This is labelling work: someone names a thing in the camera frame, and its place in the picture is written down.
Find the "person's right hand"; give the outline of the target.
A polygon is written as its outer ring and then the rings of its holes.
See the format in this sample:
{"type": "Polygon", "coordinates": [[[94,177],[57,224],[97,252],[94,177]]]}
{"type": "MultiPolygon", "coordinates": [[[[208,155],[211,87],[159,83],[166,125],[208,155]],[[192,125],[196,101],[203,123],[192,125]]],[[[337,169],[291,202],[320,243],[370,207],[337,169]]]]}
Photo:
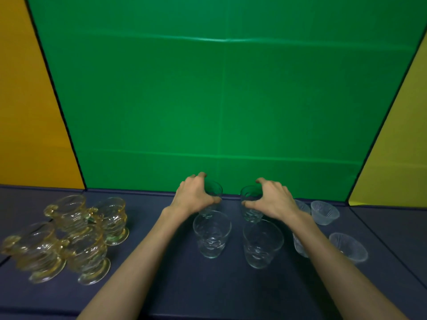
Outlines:
{"type": "Polygon", "coordinates": [[[259,211],[264,215],[281,220],[288,226],[297,217],[307,216],[298,209],[290,191],[280,182],[259,177],[256,183],[260,184],[263,190],[264,209],[259,211]]]}

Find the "person's left hand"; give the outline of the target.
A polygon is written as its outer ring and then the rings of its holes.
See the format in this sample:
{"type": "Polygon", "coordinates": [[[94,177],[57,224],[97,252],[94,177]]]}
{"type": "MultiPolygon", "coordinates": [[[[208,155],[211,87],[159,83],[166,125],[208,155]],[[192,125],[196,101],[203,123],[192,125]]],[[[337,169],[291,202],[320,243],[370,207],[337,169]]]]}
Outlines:
{"type": "Polygon", "coordinates": [[[206,173],[199,172],[182,181],[168,209],[184,219],[204,209],[206,206],[201,206],[201,195],[206,194],[205,178],[206,173]]]}

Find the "clear glass tumbler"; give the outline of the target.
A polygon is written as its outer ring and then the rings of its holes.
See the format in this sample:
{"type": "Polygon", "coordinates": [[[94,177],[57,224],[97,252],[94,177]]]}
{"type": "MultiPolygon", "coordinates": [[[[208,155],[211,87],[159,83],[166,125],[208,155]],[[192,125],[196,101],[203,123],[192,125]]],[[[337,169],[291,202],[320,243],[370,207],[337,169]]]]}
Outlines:
{"type": "Polygon", "coordinates": [[[254,269],[268,267],[283,244],[282,231],[269,220],[247,222],[243,226],[244,255],[254,269]]]}
{"type": "MultiPolygon", "coordinates": [[[[222,186],[218,182],[216,182],[214,180],[210,180],[210,179],[205,179],[205,192],[212,197],[222,198],[223,189],[222,189],[222,186]]],[[[208,205],[207,207],[202,209],[199,212],[199,214],[206,219],[210,219],[211,217],[213,217],[213,213],[215,211],[217,211],[217,212],[221,211],[221,209],[222,209],[221,205],[222,205],[221,202],[219,202],[217,204],[208,205]]]]}
{"type": "Polygon", "coordinates": [[[232,231],[232,223],[225,213],[211,211],[205,215],[197,214],[193,230],[200,253],[206,258],[214,259],[224,250],[232,231]]]}
{"type": "MultiPolygon", "coordinates": [[[[244,188],[242,188],[240,192],[241,202],[256,201],[262,198],[262,196],[263,196],[263,190],[260,184],[245,186],[244,188]]],[[[253,208],[247,208],[243,204],[241,204],[241,213],[244,220],[252,223],[259,222],[263,217],[263,213],[260,212],[259,210],[255,210],[253,208]]]]}

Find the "person's right forearm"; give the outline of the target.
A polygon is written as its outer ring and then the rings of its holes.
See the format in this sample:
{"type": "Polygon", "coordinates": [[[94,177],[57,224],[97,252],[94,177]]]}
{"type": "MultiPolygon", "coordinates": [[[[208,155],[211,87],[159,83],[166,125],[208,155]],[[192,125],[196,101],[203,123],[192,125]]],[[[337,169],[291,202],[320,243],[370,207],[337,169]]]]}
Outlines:
{"type": "Polygon", "coordinates": [[[302,243],[343,320],[409,320],[299,210],[286,225],[302,243]]]}

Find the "person's left forearm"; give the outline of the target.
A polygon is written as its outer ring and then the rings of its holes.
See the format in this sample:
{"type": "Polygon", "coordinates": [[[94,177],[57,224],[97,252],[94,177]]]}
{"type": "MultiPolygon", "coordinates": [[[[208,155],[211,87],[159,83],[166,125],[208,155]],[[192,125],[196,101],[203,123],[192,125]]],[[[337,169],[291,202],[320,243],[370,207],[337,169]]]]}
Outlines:
{"type": "Polygon", "coordinates": [[[201,208],[171,204],[102,286],[77,320],[136,320],[164,253],[179,226],[201,208]]]}

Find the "amber footed glass cup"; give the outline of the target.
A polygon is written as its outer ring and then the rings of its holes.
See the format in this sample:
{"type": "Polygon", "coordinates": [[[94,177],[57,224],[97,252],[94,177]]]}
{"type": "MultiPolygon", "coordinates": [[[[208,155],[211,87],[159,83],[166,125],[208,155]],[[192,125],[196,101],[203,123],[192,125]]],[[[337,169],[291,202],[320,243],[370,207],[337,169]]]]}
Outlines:
{"type": "Polygon", "coordinates": [[[44,209],[44,215],[51,218],[59,230],[77,237],[88,231],[89,221],[97,208],[86,206],[86,197],[75,194],[58,199],[44,209]]]}
{"type": "Polygon", "coordinates": [[[117,246],[129,236],[125,200],[120,197],[106,198],[91,208],[93,220],[103,231],[107,246],[117,246]]]}
{"type": "Polygon", "coordinates": [[[93,285],[109,272],[111,262],[106,257],[108,247],[102,231],[96,225],[88,225],[77,236],[63,238],[61,246],[61,254],[66,259],[68,268],[79,274],[79,284],[93,285]]]}
{"type": "Polygon", "coordinates": [[[15,260],[16,268],[30,272],[33,284],[47,282],[56,277],[66,266],[61,256],[61,242],[52,222],[38,222],[26,226],[6,237],[0,252],[15,260]]]}

